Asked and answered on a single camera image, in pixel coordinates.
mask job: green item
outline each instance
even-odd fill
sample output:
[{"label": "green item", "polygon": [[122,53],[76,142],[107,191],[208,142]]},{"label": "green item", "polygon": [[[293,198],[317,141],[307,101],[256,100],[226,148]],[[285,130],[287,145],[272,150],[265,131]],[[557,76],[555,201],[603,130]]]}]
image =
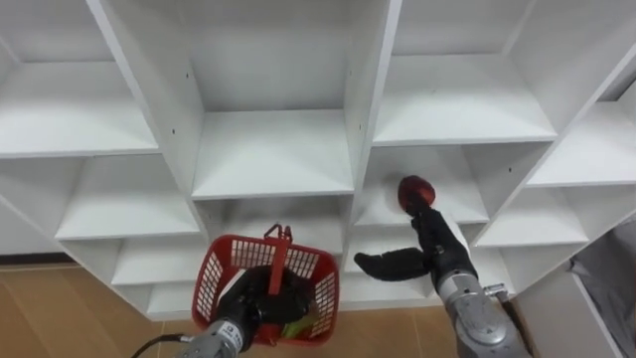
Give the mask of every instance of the green item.
[{"label": "green item", "polygon": [[316,304],[312,304],[309,308],[309,313],[306,316],[300,318],[299,320],[293,323],[285,324],[285,328],[283,328],[281,337],[285,339],[294,339],[298,337],[305,329],[311,327],[318,321],[320,318],[320,314],[318,312],[318,307]]}]

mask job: basket handle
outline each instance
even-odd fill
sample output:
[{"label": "basket handle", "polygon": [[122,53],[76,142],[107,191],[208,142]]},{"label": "basket handle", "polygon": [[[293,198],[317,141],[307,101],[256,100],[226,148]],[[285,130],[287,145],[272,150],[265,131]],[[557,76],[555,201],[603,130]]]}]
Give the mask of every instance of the basket handle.
[{"label": "basket handle", "polygon": [[[274,230],[278,230],[277,238],[271,237]],[[269,294],[278,294],[280,285],[282,284],[282,273],[285,269],[285,258],[287,257],[287,249],[291,245],[293,238],[291,237],[291,228],[285,227],[284,231],[280,224],[274,224],[266,233],[266,240],[276,240],[276,253],[271,264],[271,277],[269,278]]]}]

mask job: wooden floor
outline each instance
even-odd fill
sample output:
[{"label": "wooden floor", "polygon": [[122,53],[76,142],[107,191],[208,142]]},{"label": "wooden floor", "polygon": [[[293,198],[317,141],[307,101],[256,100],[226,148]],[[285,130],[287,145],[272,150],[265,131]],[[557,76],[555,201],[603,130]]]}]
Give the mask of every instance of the wooden floor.
[{"label": "wooden floor", "polygon": [[[191,332],[150,322],[82,268],[0,268],[0,357],[128,358],[148,339]],[[454,334],[440,307],[347,312],[320,348],[253,347],[244,358],[447,358]],[[178,343],[143,357],[172,358]]]}]

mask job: white shelving unit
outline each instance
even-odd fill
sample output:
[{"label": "white shelving unit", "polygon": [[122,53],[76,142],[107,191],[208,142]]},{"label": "white shelving unit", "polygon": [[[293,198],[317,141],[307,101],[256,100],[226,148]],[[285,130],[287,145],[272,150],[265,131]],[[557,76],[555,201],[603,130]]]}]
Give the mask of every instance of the white shelving unit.
[{"label": "white shelving unit", "polygon": [[215,238],[275,223],[338,257],[342,309],[440,304],[430,281],[353,262],[416,245],[397,203],[416,174],[482,283],[523,294],[636,212],[636,85],[607,101],[633,78],[635,14],[633,0],[2,3],[0,222],[151,319],[190,315]]}]

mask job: red ball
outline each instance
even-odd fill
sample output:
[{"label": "red ball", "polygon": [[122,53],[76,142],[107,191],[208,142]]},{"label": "red ball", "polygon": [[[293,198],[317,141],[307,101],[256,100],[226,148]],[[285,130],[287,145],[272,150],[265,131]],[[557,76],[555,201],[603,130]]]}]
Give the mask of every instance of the red ball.
[{"label": "red ball", "polygon": [[397,199],[402,210],[406,211],[408,194],[412,192],[420,195],[428,205],[433,205],[435,201],[435,189],[433,186],[416,175],[410,175],[399,182],[399,188],[397,189]]}]

